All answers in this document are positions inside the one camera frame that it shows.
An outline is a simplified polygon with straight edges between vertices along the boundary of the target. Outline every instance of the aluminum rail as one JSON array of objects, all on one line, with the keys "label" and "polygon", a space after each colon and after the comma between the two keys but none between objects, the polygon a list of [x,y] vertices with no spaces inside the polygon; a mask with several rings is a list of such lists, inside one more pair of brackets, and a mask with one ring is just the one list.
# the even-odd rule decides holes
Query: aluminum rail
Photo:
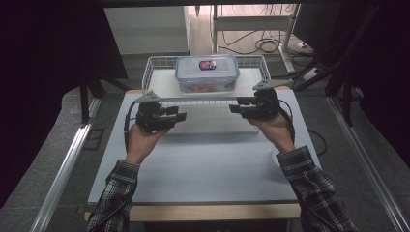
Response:
[{"label": "aluminum rail", "polygon": [[280,52],[280,56],[283,59],[284,66],[288,73],[294,73],[295,68],[293,67],[292,61],[289,59],[289,54],[287,54],[287,47],[289,45],[290,36],[293,32],[293,28],[295,27],[296,17],[298,15],[298,11],[301,4],[296,4],[295,8],[293,9],[292,14],[290,15],[289,23],[287,26],[286,34],[283,39],[283,43],[279,42],[278,50]]},{"label": "aluminum rail", "polygon": [[51,185],[50,190],[45,198],[39,213],[34,220],[34,223],[30,229],[30,232],[40,232],[45,231],[48,224],[51,221],[52,215],[60,201],[61,195],[70,179],[75,162],[81,152],[82,145],[84,144],[85,138],[90,131],[91,125],[94,121],[94,116],[96,115],[97,109],[99,108],[101,100],[93,99],[90,105],[90,121],[85,127],[78,129],[73,143],[70,146],[63,163],[61,164],[60,170]]},{"label": "aluminum rail", "polygon": [[392,195],[392,193],[389,191],[388,187],[382,180],[358,135],[355,133],[353,128],[349,127],[349,125],[344,121],[343,116],[340,114],[341,108],[337,102],[336,97],[328,97],[328,101],[341,127],[343,128],[344,133],[347,135],[349,143],[352,145],[363,170],[365,171],[371,185],[373,186],[377,196],[379,197],[380,202],[382,203],[390,220],[392,221],[395,230],[399,232],[410,232],[409,224],[403,216],[400,207],[397,205],[395,197]]}]

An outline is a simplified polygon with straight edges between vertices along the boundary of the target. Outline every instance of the wire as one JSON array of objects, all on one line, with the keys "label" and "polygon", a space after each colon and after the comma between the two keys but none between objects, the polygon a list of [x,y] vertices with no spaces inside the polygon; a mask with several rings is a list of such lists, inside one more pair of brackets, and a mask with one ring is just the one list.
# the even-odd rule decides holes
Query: wire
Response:
[{"label": "wire", "polygon": [[290,107],[290,105],[284,101],[284,100],[279,100],[280,102],[283,102],[287,105],[287,107],[289,108],[289,112],[290,112],[290,120],[293,122],[293,113],[292,113],[292,108]]},{"label": "wire", "polygon": [[273,52],[275,52],[276,50],[278,50],[278,46],[277,46],[277,45],[276,45],[275,49],[265,50],[265,49],[263,49],[263,45],[265,45],[265,44],[274,44],[274,45],[276,45],[276,44],[275,44],[272,40],[270,40],[270,39],[261,39],[261,40],[258,40],[258,41],[256,42],[256,44],[255,44],[256,49],[255,49],[254,51],[251,51],[251,52],[239,52],[239,51],[233,50],[233,49],[231,49],[231,48],[229,48],[229,47],[225,47],[225,46],[218,46],[218,48],[226,49],[226,50],[232,51],[232,52],[237,53],[237,54],[240,54],[240,55],[250,55],[250,54],[253,54],[253,53],[255,53],[255,52],[259,51],[259,50],[262,50],[262,51],[264,51],[264,52],[266,52],[266,53],[273,53]]},{"label": "wire", "polygon": [[265,7],[262,9],[262,12],[259,13],[259,16],[262,15],[263,12],[267,12],[268,11],[268,4],[265,5]]},{"label": "wire", "polygon": [[295,8],[295,4],[289,4],[287,5],[286,9],[284,9],[286,12],[291,13],[293,9]]},{"label": "wire", "polygon": [[133,101],[132,104],[130,105],[130,108],[127,112],[125,121],[124,121],[124,143],[126,145],[126,151],[128,152],[128,146],[129,146],[129,129],[130,129],[130,117],[131,117],[131,112],[133,107],[135,106],[136,102]]},{"label": "wire", "polygon": [[322,141],[323,141],[323,146],[324,146],[325,148],[323,149],[322,152],[317,153],[317,156],[321,156],[321,155],[325,154],[325,152],[328,150],[328,143],[326,142],[326,139],[325,139],[322,135],[320,135],[320,133],[318,133],[318,132],[316,132],[316,131],[314,131],[314,130],[307,129],[307,131],[309,131],[310,133],[315,134],[316,136],[318,136],[319,138],[321,138]]},{"label": "wire", "polygon": [[119,198],[119,202],[118,202],[118,204],[116,205],[116,207],[115,207],[114,209],[112,209],[110,212],[108,212],[108,214],[105,215],[105,216],[100,220],[100,222],[97,223],[93,228],[91,228],[91,229],[89,230],[89,232],[99,231],[103,225],[105,225],[112,217],[114,217],[115,214],[117,214],[117,212],[119,212],[120,210],[122,210],[122,209],[126,206],[126,204],[127,204],[128,202],[130,202],[131,200],[132,200],[132,194],[128,194],[128,195],[123,195],[123,196],[121,196],[121,197]]},{"label": "wire", "polygon": [[258,32],[258,31],[249,32],[249,33],[245,34],[243,37],[239,38],[238,40],[236,40],[236,41],[234,41],[234,42],[232,42],[232,43],[227,43],[227,42],[226,42],[226,39],[225,39],[225,34],[224,34],[223,31],[222,31],[222,33],[223,33],[223,40],[225,41],[226,45],[228,45],[228,46],[233,45],[234,43],[240,41],[241,39],[243,39],[243,38],[245,38],[245,37],[247,37],[247,36],[249,36],[249,35],[251,35],[251,34],[253,34],[253,33],[255,33],[255,32]]},{"label": "wire", "polygon": [[235,16],[238,16],[238,14],[236,14],[236,11],[235,11],[235,5],[232,5],[232,11],[235,13]]}]

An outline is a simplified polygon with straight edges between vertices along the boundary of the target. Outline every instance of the white tabletop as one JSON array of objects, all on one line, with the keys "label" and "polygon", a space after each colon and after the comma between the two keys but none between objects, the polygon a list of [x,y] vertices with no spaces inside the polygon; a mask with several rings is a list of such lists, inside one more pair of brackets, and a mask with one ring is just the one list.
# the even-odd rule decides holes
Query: white tabletop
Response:
[{"label": "white tabletop", "polygon": [[[293,91],[277,93],[292,108],[296,143],[308,145],[320,167]],[[88,199],[90,203],[98,202],[105,178],[116,160],[126,155],[124,118],[139,96],[125,95]],[[262,132],[166,135],[141,165],[132,201],[149,205],[296,201],[292,188],[272,162],[276,152]]]}]

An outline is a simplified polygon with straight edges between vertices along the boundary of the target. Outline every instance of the hand-mounted device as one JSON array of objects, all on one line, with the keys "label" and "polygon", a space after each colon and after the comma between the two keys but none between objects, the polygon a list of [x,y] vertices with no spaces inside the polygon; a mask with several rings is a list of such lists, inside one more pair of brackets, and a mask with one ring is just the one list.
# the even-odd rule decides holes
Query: hand-mounted device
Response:
[{"label": "hand-mounted device", "polygon": [[[243,118],[256,120],[269,120],[280,113],[287,122],[292,141],[295,142],[295,129],[293,127],[292,109],[285,101],[278,100],[275,89],[260,89],[254,93],[254,97],[239,97],[238,104],[230,104],[232,113],[239,113]],[[280,107],[284,102],[290,110],[290,116]]]},{"label": "hand-mounted device", "polygon": [[184,122],[187,119],[187,113],[179,113],[178,106],[168,108],[161,107],[161,104],[159,103],[160,101],[161,98],[154,92],[150,91],[135,100],[130,106],[124,123],[124,140],[127,151],[129,145],[131,112],[136,103],[139,103],[139,107],[135,116],[135,123],[147,133],[174,128],[175,124]]}]

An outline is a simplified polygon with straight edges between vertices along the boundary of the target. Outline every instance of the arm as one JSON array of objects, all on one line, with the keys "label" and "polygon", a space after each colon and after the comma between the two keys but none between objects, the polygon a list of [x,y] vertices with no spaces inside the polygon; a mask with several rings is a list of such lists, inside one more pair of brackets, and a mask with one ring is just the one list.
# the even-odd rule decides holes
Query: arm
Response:
[{"label": "arm", "polygon": [[130,128],[127,156],[117,160],[106,178],[105,190],[88,220],[87,231],[128,231],[139,166],[153,151],[158,140],[168,132],[169,130],[159,130],[149,134],[138,125]]},{"label": "arm", "polygon": [[337,198],[334,184],[314,165],[308,147],[295,149],[283,116],[249,122],[259,127],[280,151],[278,161],[301,206],[304,231],[358,231]]}]

